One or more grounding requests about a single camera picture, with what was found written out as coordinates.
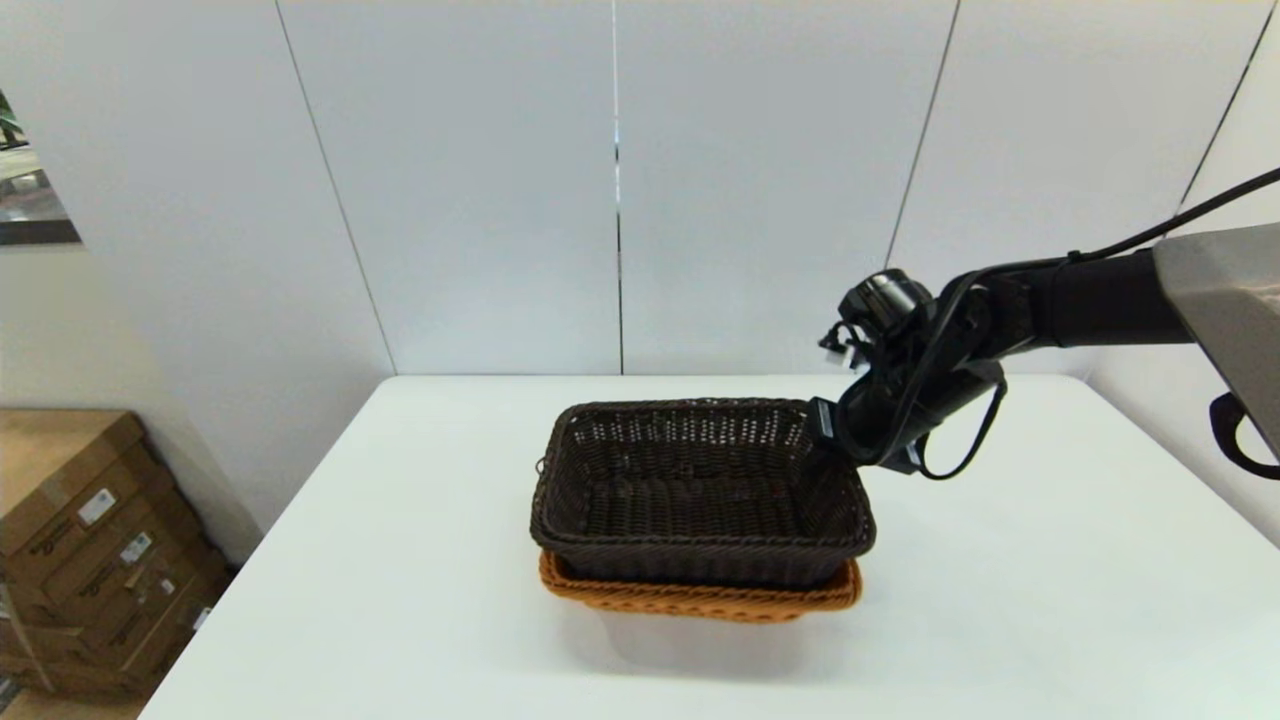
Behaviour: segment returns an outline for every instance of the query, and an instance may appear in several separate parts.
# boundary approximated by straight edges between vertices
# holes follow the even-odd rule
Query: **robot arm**
[[[840,316],[819,345],[852,348],[867,372],[838,402],[810,401],[810,434],[859,464],[933,479],[963,470],[1004,397],[1007,355],[1198,342],[1231,388],[1211,407],[1219,446],[1242,468],[1280,479],[1280,468],[1245,457],[1235,442],[1249,416],[1280,456],[1280,224],[1164,240],[1117,258],[1073,254],[969,273],[937,299],[886,270],[850,290]],[[932,473],[923,459],[928,433],[992,388],[969,457],[948,474]]]

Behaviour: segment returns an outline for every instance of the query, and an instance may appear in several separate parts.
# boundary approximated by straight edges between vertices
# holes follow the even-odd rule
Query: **dark brown wicker basket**
[[[556,421],[531,533],[577,577],[819,585],[870,550],[856,469],[810,468],[805,402],[593,402]]]

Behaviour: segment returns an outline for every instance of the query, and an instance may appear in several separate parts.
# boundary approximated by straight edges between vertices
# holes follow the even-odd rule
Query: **panel seam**
[[[342,193],[338,191],[338,182],[333,176],[333,167],[329,164],[329,154],[325,151],[324,140],[320,137],[320,126],[316,123],[315,110],[311,109],[311,97],[307,95],[307,86],[302,82],[302,70],[298,69],[298,58],[293,53],[293,41],[289,38],[289,28],[284,23],[284,10],[280,9],[280,0],[275,0],[275,15],[280,20],[280,32],[284,35],[284,46],[289,51],[289,61],[293,63],[293,74],[298,78],[298,90],[302,91],[302,104],[307,109],[307,118],[311,119],[311,131],[316,137],[316,146],[320,149],[320,159],[324,161],[325,174],[329,177],[329,187],[333,190],[333,199],[338,205],[338,214],[342,217],[342,227],[347,232],[347,242],[351,243],[351,252],[356,256],[356,268],[360,270],[360,279],[365,283],[365,295],[369,297],[369,306],[374,311],[374,322],[378,323],[378,333],[383,338],[383,348],[387,351],[387,360],[392,365],[392,374],[398,375],[396,355],[392,345],[387,340],[387,328],[383,325],[383,316],[378,313],[378,301],[374,300],[374,291],[369,286],[369,274],[365,272],[365,260],[360,256],[360,247],[356,245],[356,236],[351,232],[351,220],[347,219],[347,208],[342,202]]]
[[[1192,188],[1196,187],[1196,178],[1198,178],[1201,170],[1204,169],[1204,163],[1208,160],[1208,154],[1213,150],[1217,135],[1222,132],[1226,117],[1231,113],[1231,105],[1235,104],[1235,97],[1240,94],[1240,87],[1244,86],[1244,78],[1249,76],[1249,68],[1253,67],[1253,59],[1258,55],[1258,47],[1262,46],[1262,38],[1267,35],[1267,27],[1271,24],[1271,18],[1275,17],[1277,4],[1280,4],[1280,0],[1274,0],[1271,3],[1271,9],[1267,10],[1267,17],[1262,20],[1262,29],[1258,32],[1257,40],[1253,41],[1253,50],[1249,51],[1249,58],[1244,61],[1244,69],[1240,70],[1240,78],[1235,81],[1235,88],[1231,90],[1231,97],[1226,101],[1226,108],[1222,109],[1222,115],[1217,119],[1217,127],[1213,128],[1213,133],[1208,137],[1208,145],[1204,146],[1204,152],[1201,155],[1199,163],[1196,164],[1196,169],[1192,172],[1192,179],[1187,183],[1187,190],[1183,191],[1183,196],[1178,200],[1178,206],[1174,208],[1174,215],[1180,213],[1183,206],[1187,205],[1187,199],[1190,197]]]
[[[915,169],[920,164],[920,154],[924,150],[924,138],[929,133],[929,120],[933,118],[933,105],[938,100],[938,88],[942,87],[942,73],[947,67],[947,55],[951,53],[951,38],[956,32],[956,19],[960,17],[960,3],[956,0],[951,12],[951,26],[947,28],[947,41],[942,45],[942,59],[938,61],[938,74],[933,78],[933,92],[929,94],[929,106],[924,111],[924,124],[920,126],[920,138],[915,143],[915,154],[911,156],[911,169],[906,174],[906,187],[902,188],[902,201],[897,206],[897,218],[893,220],[893,233],[888,238],[888,250],[884,251],[884,265],[888,269],[893,259],[893,247],[897,245],[897,232],[902,227],[902,217],[906,214],[906,201],[911,196],[911,184],[915,182]]]
[[[618,274],[618,374],[627,374],[627,354],[622,331],[622,120],[618,117],[618,3],[613,0],[613,233],[614,263]]]

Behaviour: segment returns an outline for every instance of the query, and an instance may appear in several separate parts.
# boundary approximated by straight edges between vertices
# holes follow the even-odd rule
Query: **black cable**
[[[1009,393],[1009,383],[1004,379],[996,386],[996,395],[991,398],[991,405],[987,406],[987,415],[982,419],[982,427],[978,428],[978,434],[973,438],[973,445],[969,446],[969,452],[964,456],[964,460],[959,465],[952,468],[950,471],[943,474],[937,474],[929,470],[928,464],[924,461],[924,448],[929,443],[929,433],[925,433],[915,443],[915,448],[920,455],[920,474],[931,480],[950,480],[951,478],[959,475],[965,468],[973,462],[973,459],[978,456],[978,450],[982,447],[982,441],[987,439],[987,433],[991,432],[991,427],[996,423],[996,413],[1000,411],[1000,404],[1005,400],[1005,395]]]
[[[1180,228],[1192,220],[1196,220],[1219,208],[1239,200],[1245,195],[1262,190],[1270,184],[1280,182],[1280,168],[1275,168],[1270,172],[1262,173],[1252,179],[1242,182],[1240,184],[1220,192],[1213,197],[1174,215],[1172,218],[1148,228],[1128,240],[1117,242],[1115,245],[1096,250],[1093,252],[1071,252],[1065,258],[1047,258],[1041,260],[1025,260],[1020,263],[1006,263],[1001,265],[992,265],[980,270],[975,270],[961,275],[952,281],[947,288],[943,291],[947,295],[947,302],[942,311],[934,316],[933,333],[929,336],[925,343],[924,354],[920,356],[920,361],[915,365],[915,370],[911,373],[911,378],[908,380],[906,389],[902,392],[901,401],[897,409],[893,411],[893,419],[890,423],[891,433],[886,436],[886,441],[882,442],[877,448],[869,452],[865,457],[856,459],[860,462],[868,465],[879,465],[892,455],[893,448],[897,446],[899,438],[902,437],[902,432],[906,429],[906,421],[910,418],[910,410],[919,398],[920,392],[924,389],[924,383],[928,380],[931,373],[933,372],[933,365],[937,363],[937,356],[942,351],[942,343],[940,342],[942,334],[946,332],[947,325],[951,323],[951,318],[955,316],[956,310],[960,307],[960,302],[964,300],[965,295],[978,283],[982,278],[992,274],[1004,273],[1019,273],[1025,270],[1038,270],[1042,268],[1052,268],[1055,265],[1062,265],[1066,263],[1084,263],[1089,260],[1101,260],[1117,255],[1126,250],[1132,250],[1156,240],[1165,233]]]
[[[1201,202],[1189,210],[1184,210],[1172,218],[1169,218],[1153,228],[1146,229],[1130,237],[1129,240],[1120,241],[1110,247],[1103,247],[1102,250],[1096,250],[1093,252],[1073,254],[1071,259],[1073,261],[1101,260],[1103,258],[1119,255],[1125,250],[1133,250],[1134,247],[1151,242],[1152,240],[1156,240],[1172,229],[1180,228],[1197,218],[1207,215],[1228,202],[1239,200],[1256,190],[1262,190],[1263,187],[1276,182],[1280,182],[1280,168],[1262,173],[1253,179],[1247,179],[1230,190],[1210,197],[1204,202]]]

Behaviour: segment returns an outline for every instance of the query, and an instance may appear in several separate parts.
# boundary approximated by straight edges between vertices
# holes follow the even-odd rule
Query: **stacked baskets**
[[[856,468],[810,456],[805,402],[593,402],[534,493],[543,583],[588,605],[769,623],[856,601],[876,539]]]

